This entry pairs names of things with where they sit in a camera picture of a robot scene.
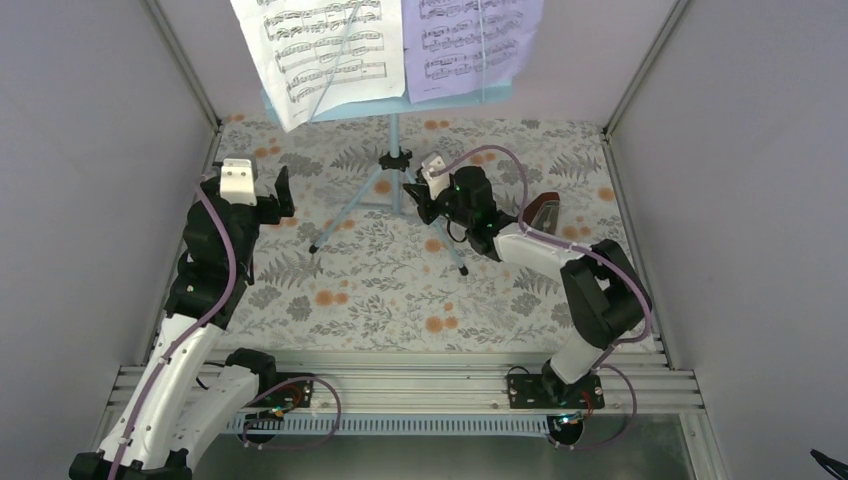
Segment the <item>light blue music stand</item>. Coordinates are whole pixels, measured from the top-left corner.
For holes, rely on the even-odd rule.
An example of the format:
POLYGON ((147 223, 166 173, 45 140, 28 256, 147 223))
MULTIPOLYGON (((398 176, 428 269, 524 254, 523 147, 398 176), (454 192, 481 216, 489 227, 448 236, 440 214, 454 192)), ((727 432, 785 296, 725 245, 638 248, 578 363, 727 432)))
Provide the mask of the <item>light blue music stand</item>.
POLYGON ((415 223, 420 221, 420 219, 415 215, 406 215, 403 212, 402 207, 402 182, 407 181, 411 183, 416 180, 416 175, 410 167, 410 161, 413 158, 413 153, 401 146, 400 115, 402 113, 419 113, 429 110, 504 102, 509 99, 512 94, 513 85, 512 82, 508 80, 503 83, 485 86, 473 92, 431 99, 417 104, 411 103, 408 95, 403 94, 400 97, 389 97, 378 100, 370 100, 367 102, 343 104, 319 115, 317 117, 319 122, 350 119, 355 117, 358 113, 362 113, 364 116, 385 115, 388 120, 389 150, 386 154, 379 158, 377 165, 372 169, 372 173, 354 197, 331 221, 329 226, 325 227, 317 240, 310 245, 309 252, 311 254, 317 253, 319 249, 327 243, 334 230, 339 227, 343 221, 348 219, 349 214, 355 208, 362 207, 373 211, 385 211, 391 213, 396 218, 403 218, 415 223), (376 185, 377 181, 380 180, 386 172, 391 174, 391 202, 389 204, 364 202, 363 197, 365 194, 369 191, 369 189, 376 185))

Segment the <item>brown wooden metronome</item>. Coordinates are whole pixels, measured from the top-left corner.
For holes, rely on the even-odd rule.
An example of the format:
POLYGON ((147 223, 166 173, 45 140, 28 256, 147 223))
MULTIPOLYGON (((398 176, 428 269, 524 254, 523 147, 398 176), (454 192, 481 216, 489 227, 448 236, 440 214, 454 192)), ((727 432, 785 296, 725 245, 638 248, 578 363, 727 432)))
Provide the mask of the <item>brown wooden metronome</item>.
POLYGON ((561 199, 557 192, 539 194, 520 214, 520 219, 529 227, 555 235, 560 217, 561 199))

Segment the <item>clear plastic metronome cover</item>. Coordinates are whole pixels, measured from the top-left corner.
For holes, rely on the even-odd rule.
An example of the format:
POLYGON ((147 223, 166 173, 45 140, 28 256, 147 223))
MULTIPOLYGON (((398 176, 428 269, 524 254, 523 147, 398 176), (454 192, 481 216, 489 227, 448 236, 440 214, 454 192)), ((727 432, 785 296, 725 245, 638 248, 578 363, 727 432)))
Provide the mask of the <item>clear plastic metronome cover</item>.
POLYGON ((531 227, 549 234, 554 234, 558 226, 560 204, 557 201, 543 203, 536 212, 531 227))

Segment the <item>white sheet music page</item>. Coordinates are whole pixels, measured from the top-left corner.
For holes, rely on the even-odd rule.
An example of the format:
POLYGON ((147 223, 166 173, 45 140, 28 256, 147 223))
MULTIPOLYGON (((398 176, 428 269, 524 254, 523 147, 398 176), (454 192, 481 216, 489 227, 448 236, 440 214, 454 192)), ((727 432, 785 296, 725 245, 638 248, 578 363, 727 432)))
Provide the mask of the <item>white sheet music page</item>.
POLYGON ((231 8, 286 131, 406 90, 398 1, 234 1, 231 8))

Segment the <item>lilac sheet music page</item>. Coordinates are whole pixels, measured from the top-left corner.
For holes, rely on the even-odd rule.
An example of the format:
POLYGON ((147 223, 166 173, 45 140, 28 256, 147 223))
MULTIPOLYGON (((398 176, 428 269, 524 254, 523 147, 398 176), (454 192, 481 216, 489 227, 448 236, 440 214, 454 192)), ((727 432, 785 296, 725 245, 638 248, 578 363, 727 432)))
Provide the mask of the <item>lilac sheet music page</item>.
POLYGON ((407 96, 421 103, 505 85, 535 46, 542 0, 402 3, 407 96))

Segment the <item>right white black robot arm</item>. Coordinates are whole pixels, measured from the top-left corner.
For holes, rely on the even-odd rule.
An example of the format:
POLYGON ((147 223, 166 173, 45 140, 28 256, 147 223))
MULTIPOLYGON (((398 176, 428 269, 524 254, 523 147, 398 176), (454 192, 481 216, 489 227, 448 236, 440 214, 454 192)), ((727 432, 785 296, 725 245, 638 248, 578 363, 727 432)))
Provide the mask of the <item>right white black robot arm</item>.
POLYGON ((584 247, 530 229, 498 208, 479 167, 440 177, 420 169, 403 188, 424 223, 456 224, 476 253, 560 281, 573 330, 541 368, 539 389, 552 406, 565 407, 587 392, 589 376, 626 333, 638 325, 651 329, 651 301, 619 243, 584 247))

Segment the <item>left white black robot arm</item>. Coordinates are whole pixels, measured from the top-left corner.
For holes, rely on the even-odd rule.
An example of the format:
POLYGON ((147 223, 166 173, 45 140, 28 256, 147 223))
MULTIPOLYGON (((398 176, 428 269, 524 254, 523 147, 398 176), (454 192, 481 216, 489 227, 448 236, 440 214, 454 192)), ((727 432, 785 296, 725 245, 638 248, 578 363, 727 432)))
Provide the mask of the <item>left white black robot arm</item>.
POLYGON ((278 391, 275 359, 239 348, 211 387, 186 404, 208 355, 254 282, 254 247, 263 225, 293 217, 288 168, 271 194, 255 191, 247 159, 224 161, 196 184, 183 229, 164 317, 140 381, 110 432, 79 453, 72 479, 190 479, 202 456, 236 412, 263 405, 278 391))

